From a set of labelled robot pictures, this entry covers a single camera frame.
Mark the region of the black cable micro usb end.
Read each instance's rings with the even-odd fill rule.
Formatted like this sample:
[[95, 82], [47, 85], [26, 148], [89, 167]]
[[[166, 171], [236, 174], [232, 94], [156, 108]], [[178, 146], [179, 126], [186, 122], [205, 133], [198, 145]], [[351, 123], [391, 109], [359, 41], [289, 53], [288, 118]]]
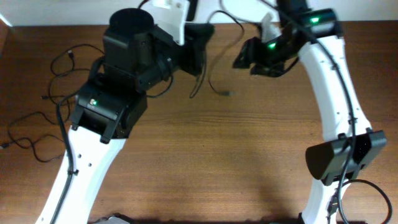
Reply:
[[[53, 85], [54, 81], [59, 78], [67, 77], [68, 75], [72, 74], [73, 72], [82, 72], [82, 71], [88, 72], [90, 70], [89, 68], [76, 68], [75, 55], [73, 53], [73, 50], [77, 49], [77, 48], [82, 48], [82, 47], [89, 47], [89, 48], [92, 48], [92, 49], [100, 52], [101, 54], [104, 54], [103, 50], [101, 50], [99, 47], [96, 47], [91, 44], [73, 45], [73, 46], [67, 48], [66, 50], [64, 50], [63, 52], [59, 53], [50, 63], [50, 72], [52, 73], [53, 78], [49, 81], [49, 84], [47, 86], [47, 94], [42, 97], [43, 100], [50, 100], [54, 105], [57, 105], [58, 102], [55, 101], [55, 99], [63, 98], [64, 95], [55, 96], [51, 93], [52, 85]], [[57, 72], [55, 70], [55, 64], [64, 56], [67, 56], [69, 58], [69, 60], [71, 62], [71, 67], [66, 69], [65, 71]]]

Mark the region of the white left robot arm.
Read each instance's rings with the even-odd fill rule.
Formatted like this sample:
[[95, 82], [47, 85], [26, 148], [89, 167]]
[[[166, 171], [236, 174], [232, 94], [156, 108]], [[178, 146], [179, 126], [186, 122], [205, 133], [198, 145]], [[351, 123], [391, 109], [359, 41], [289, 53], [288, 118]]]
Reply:
[[184, 24], [178, 44], [152, 15], [138, 8], [116, 11], [103, 36], [104, 55], [74, 92], [71, 126], [61, 127], [65, 153], [39, 223], [86, 223], [114, 158], [147, 109], [147, 92], [172, 82], [178, 70], [206, 71], [212, 24]]

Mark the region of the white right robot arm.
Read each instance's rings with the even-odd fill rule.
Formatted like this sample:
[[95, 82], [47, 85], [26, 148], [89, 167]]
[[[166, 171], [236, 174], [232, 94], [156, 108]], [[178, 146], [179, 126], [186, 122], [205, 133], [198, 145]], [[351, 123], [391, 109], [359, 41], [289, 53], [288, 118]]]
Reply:
[[332, 9], [310, 9], [306, 1], [277, 1], [280, 18], [261, 22], [259, 37], [245, 41], [233, 63], [253, 75], [281, 77], [288, 59], [301, 63], [317, 100], [323, 142], [306, 150], [312, 175], [310, 196], [299, 223], [335, 223], [344, 217], [342, 198], [386, 145], [383, 131], [373, 130], [354, 90], [345, 55], [342, 26]]

